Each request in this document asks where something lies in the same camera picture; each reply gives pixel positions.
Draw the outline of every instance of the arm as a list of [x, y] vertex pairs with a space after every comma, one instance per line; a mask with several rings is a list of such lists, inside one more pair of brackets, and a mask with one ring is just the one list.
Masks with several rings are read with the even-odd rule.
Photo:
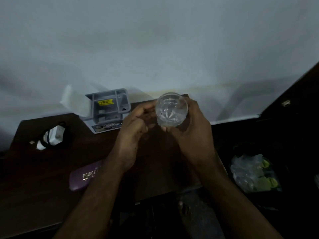
[[282, 238], [259, 210], [226, 175], [215, 155], [212, 129], [196, 101], [186, 98], [190, 125], [185, 132], [162, 127], [177, 140], [182, 153], [192, 164], [208, 191], [214, 210], [228, 238]]
[[125, 118], [114, 148], [54, 239], [105, 238], [122, 176], [135, 162], [140, 137], [154, 127], [146, 124], [156, 116], [154, 106], [140, 104]]

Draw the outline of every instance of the hand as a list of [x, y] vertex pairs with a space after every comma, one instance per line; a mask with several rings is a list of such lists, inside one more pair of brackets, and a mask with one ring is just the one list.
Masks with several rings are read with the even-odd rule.
[[156, 117], [156, 100], [139, 104], [124, 120], [119, 131], [115, 145], [110, 153], [113, 155], [124, 172], [129, 170], [135, 163], [138, 141], [149, 128], [155, 124], [148, 124], [149, 120]]
[[202, 114], [196, 101], [185, 97], [189, 106], [190, 123], [185, 132], [176, 127], [162, 127], [164, 132], [172, 134], [181, 152], [193, 165], [215, 161], [215, 148], [209, 121]]

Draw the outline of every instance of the purple case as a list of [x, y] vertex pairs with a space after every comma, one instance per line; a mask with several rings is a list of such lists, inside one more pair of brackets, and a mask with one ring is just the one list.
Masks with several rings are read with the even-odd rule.
[[103, 160], [86, 165], [75, 171], [72, 171], [69, 176], [69, 187], [72, 191], [84, 189], [90, 183], [90, 180], [96, 175], [101, 167]]

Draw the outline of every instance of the wooden table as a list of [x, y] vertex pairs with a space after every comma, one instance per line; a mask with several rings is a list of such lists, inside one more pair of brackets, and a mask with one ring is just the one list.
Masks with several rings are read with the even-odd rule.
[[[29, 143], [60, 121], [69, 127], [69, 142], [42, 151]], [[70, 172], [104, 159], [118, 132], [93, 134], [73, 113], [22, 121], [0, 175], [0, 238], [61, 223], [83, 194], [70, 191]], [[174, 138], [156, 126], [141, 138], [118, 199], [131, 203], [199, 184]]]

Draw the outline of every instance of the transparent cup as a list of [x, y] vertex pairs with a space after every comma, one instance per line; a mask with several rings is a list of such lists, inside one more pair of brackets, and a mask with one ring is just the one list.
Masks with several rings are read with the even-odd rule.
[[178, 126], [187, 116], [188, 104], [177, 93], [165, 93], [157, 99], [155, 111], [160, 126]]

